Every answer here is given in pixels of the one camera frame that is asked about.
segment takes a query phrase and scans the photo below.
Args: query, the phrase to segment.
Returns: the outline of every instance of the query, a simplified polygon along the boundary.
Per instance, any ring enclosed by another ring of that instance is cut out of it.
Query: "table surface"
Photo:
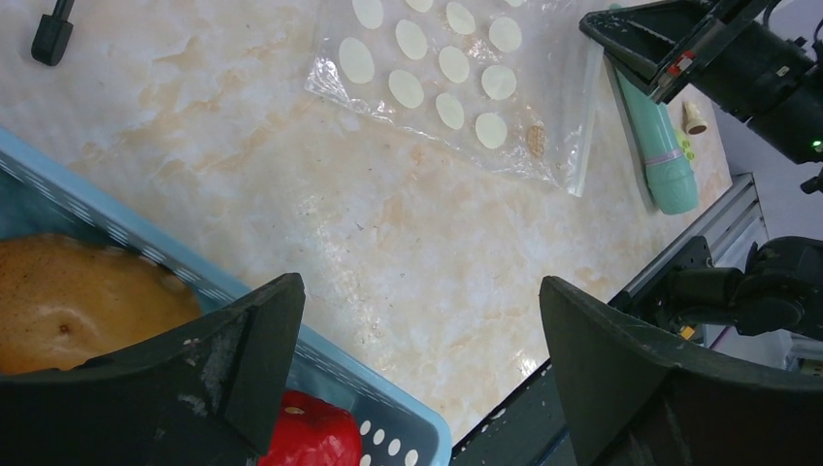
[[[586,190],[486,173],[303,90],[319,0],[0,6],[0,125],[240,277],[306,282],[305,323],[463,436],[548,356],[541,279],[609,299],[730,185],[709,101],[700,209],[651,204],[607,74]],[[671,106],[681,120],[679,99]]]

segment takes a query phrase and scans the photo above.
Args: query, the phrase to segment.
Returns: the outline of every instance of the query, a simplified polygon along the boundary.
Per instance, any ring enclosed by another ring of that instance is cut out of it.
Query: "blue basket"
[[[52,232],[130,248],[188,283],[206,313],[250,292],[2,128],[0,199],[0,239]],[[363,436],[361,465],[448,464],[451,436],[442,417],[306,325],[300,329],[288,386],[354,414]]]

